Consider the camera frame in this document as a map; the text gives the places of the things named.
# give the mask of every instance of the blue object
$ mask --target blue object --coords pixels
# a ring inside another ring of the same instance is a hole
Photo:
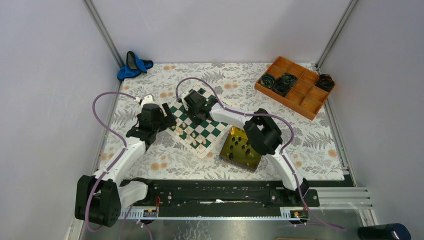
[[[361,240],[411,240],[410,232],[400,223],[361,226],[357,233]]]
[[[134,52],[129,51],[126,53],[126,65],[119,70],[117,78],[120,81],[135,78],[142,73],[146,74],[147,69],[152,67],[153,61],[142,60]]]

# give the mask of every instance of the floral mat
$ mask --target floral mat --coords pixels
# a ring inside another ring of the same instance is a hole
[[[311,68],[310,63],[300,65]],[[295,138],[286,151],[297,171],[308,180],[343,180],[339,155],[330,129],[326,111],[321,108],[311,121],[270,97],[254,89],[255,81],[269,67],[267,63],[177,63],[155,64],[147,74],[126,79],[121,91],[135,97],[152,94],[158,104],[175,100],[177,83],[187,77],[206,80],[227,104],[243,110],[258,108],[288,120],[295,131]],[[195,80],[181,84],[179,91],[185,92]],[[111,128],[119,134],[136,123],[140,107],[130,98],[120,96],[112,119]],[[281,128],[283,141],[290,138],[290,130],[276,120]],[[198,158],[166,131],[157,134],[156,141],[140,157],[126,174],[126,179],[142,177],[148,179],[227,179],[227,180],[277,180],[279,176],[273,165],[262,158],[255,172],[248,172],[220,159],[219,153],[227,138],[226,133],[206,157]],[[104,165],[122,143],[108,133],[105,147],[100,155]]]

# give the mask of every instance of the black object in tray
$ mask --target black object in tray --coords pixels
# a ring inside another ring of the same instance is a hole
[[[260,81],[259,83],[264,86],[267,89],[271,89],[274,85],[274,81],[276,80],[276,78],[269,74],[269,73],[265,73],[264,75],[262,75],[260,77]]]
[[[284,73],[275,80],[272,90],[285,97],[290,92],[290,89],[295,85],[297,80],[298,78],[296,76],[290,73]]]
[[[319,79],[316,82],[315,86],[326,92],[330,92],[331,89],[334,87],[334,81],[330,74],[321,74],[319,75]]]

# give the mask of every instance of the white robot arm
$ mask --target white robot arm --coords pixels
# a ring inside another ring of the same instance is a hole
[[[204,120],[211,120],[244,129],[252,148],[272,163],[286,191],[296,196],[299,195],[298,187],[300,187],[302,193],[306,194],[309,189],[308,182],[296,172],[296,168],[289,160],[287,153],[282,152],[288,161],[285,161],[283,155],[280,154],[283,147],[281,130],[275,122],[269,116],[246,116],[255,113],[267,114],[264,109],[260,108],[257,112],[244,112],[234,107],[221,106],[216,99],[206,100],[196,91],[192,91],[184,97],[182,103],[185,108],[184,113],[196,125]],[[152,198],[152,196],[149,196],[149,186],[141,181],[131,181],[125,186],[120,185],[131,166],[156,140],[156,134],[176,125],[176,122],[166,103],[162,105],[162,110],[159,105],[153,103],[153,98],[150,96],[150,98],[144,99],[140,105],[142,110],[137,115],[138,126],[136,126],[137,124],[133,126],[126,134],[127,146],[121,158],[112,168],[108,169],[116,161],[118,154],[115,154],[93,176],[84,175],[79,179],[75,203],[75,217],[77,219],[84,219],[88,194],[93,189],[94,182],[98,181],[104,172],[106,174],[100,181],[95,190],[96,194],[91,201],[90,222],[111,227],[117,221],[121,209],[137,201]],[[296,176],[297,181],[301,183],[300,186],[297,186]]]

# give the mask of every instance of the chessboard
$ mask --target chessboard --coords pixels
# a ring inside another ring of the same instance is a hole
[[[208,100],[215,98],[212,91],[202,84],[193,85],[181,96],[187,96],[191,91],[197,91]],[[169,127],[166,131],[198,158],[204,158],[231,128],[225,122],[210,120],[196,126],[184,113],[183,104],[176,100],[169,105],[169,109],[175,118],[176,126]]]

